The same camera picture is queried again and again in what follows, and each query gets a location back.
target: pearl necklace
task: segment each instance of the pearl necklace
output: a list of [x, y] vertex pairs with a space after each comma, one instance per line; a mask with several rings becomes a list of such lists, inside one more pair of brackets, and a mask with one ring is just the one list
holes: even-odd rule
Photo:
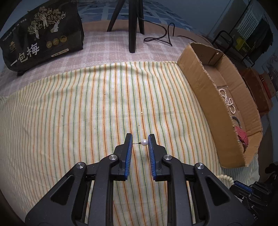
[[226, 93], [225, 89], [219, 89], [219, 92], [220, 92], [221, 96], [225, 99], [225, 103], [228, 106], [230, 112], [234, 115], [236, 110], [235, 110], [235, 106], [233, 103], [233, 99], [227, 97], [227, 93]]
[[234, 180], [233, 180], [233, 178], [230, 177], [230, 176], [220, 174], [220, 175], [217, 175], [216, 177], [217, 177], [218, 179], [225, 179], [225, 180], [227, 180], [229, 183], [231, 183], [232, 185], [234, 184]]

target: cardboard box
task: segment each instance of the cardboard box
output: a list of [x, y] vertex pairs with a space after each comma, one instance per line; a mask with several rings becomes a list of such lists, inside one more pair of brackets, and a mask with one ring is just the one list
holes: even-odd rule
[[274, 88], [274, 85], [273, 85], [268, 73], [265, 71], [263, 74], [260, 75], [260, 78], [263, 83], [264, 82], [266, 83], [267, 88], [269, 90], [269, 93], [267, 91], [267, 94], [268, 94], [269, 99], [271, 99], [272, 97], [274, 97], [276, 95], [276, 90]]
[[[235, 66], [220, 50], [199, 43], [186, 47], [178, 65], [202, 107], [221, 166], [248, 166], [258, 152], [262, 124], [256, 104]], [[228, 98], [232, 98], [237, 118], [244, 125], [249, 140], [245, 151], [235, 130], [234, 114], [219, 89], [225, 89]]]
[[255, 69], [246, 68], [241, 71], [240, 74], [251, 91], [260, 115], [267, 114], [273, 105], [267, 95], [267, 91], [260, 79], [259, 73]]

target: striped bed sheet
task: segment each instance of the striped bed sheet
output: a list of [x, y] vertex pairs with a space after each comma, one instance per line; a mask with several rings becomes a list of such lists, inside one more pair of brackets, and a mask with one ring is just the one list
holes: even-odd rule
[[[98, 162], [128, 132], [134, 143], [154, 133], [169, 154], [203, 162], [215, 175], [246, 184], [259, 179], [257, 155], [249, 167], [220, 167], [176, 62], [124, 62], [49, 76], [0, 97], [0, 189], [24, 220], [77, 162]], [[166, 225], [166, 192], [165, 182], [152, 180], [147, 147], [134, 144], [130, 177], [114, 183], [114, 225]]]

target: tripod leg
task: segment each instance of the tripod leg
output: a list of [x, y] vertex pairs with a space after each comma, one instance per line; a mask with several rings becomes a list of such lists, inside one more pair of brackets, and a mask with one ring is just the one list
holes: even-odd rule
[[[143, 0], [139, 0], [139, 17], [144, 19]], [[138, 18], [139, 30], [141, 34], [145, 34], [144, 21]]]
[[115, 23], [118, 15], [119, 15], [119, 13], [120, 13], [124, 3], [125, 3], [125, 0], [119, 0], [118, 1], [117, 5], [116, 5], [116, 8], [115, 8], [115, 10], [113, 12], [112, 18], [110, 20], [110, 23], [108, 25], [107, 31], [112, 31], [114, 23]]
[[137, 13], [135, 0], [129, 0], [128, 6], [128, 46], [129, 52], [135, 53], [137, 32]]

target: black wire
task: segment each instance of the black wire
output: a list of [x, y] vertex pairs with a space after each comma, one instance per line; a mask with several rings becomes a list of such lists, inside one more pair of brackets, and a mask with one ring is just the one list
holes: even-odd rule
[[193, 40], [192, 38], [189, 38], [189, 37], [186, 37], [186, 36], [183, 36], [183, 35], [177, 35], [177, 37], [184, 37], [184, 38], [188, 38], [188, 39], [190, 39], [190, 40], [192, 40], [192, 41], [196, 42], [196, 41], [195, 41], [195, 40]]
[[[167, 27], [167, 30], [166, 30], [166, 28], [163, 27], [163, 26], [160, 25], [160, 24], [157, 24], [157, 23], [154, 23], [154, 22], [151, 22], [151, 21], [142, 19], [142, 18], [139, 16], [138, 10], [139, 10], [139, 9], [137, 8], [137, 17], [138, 17], [138, 19], [143, 20], [143, 21], [146, 21], [146, 22], [148, 22], [148, 23], [156, 24], [156, 25], [162, 27], [162, 28], [164, 29], [164, 31], [165, 31], [165, 34], [164, 34], [163, 36], [161, 36], [161, 37], [158, 37], [158, 38], [154, 38], [154, 37], [147, 37], [147, 38], [144, 38], [144, 42], [149, 42], [149, 41], [154, 41], [154, 40], [156, 40], [156, 41], [160, 41], [160, 42], [167, 43], [167, 44], [169, 44], [170, 46], [173, 46], [172, 43], [171, 43], [171, 40], [170, 40], [169, 27], [170, 27], [171, 24], [174, 25], [174, 27], [173, 27], [173, 35], [172, 35], [172, 36], [174, 37], [174, 33], [175, 33], [175, 24], [174, 24], [173, 22], [171, 22], [170, 24], [168, 24], [168, 27]], [[161, 39], [164, 38], [167, 34], [168, 34], [168, 40], [169, 40], [169, 41], [161, 40]], [[183, 36], [183, 35], [177, 35], [177, 37], [188, 38], [188, 39], [190, 39], [190, 40], [196, 42], [196, 41], [193, 40], [192, 38], [189, 38], [189, 37], [186, 37], [186, 36]]]

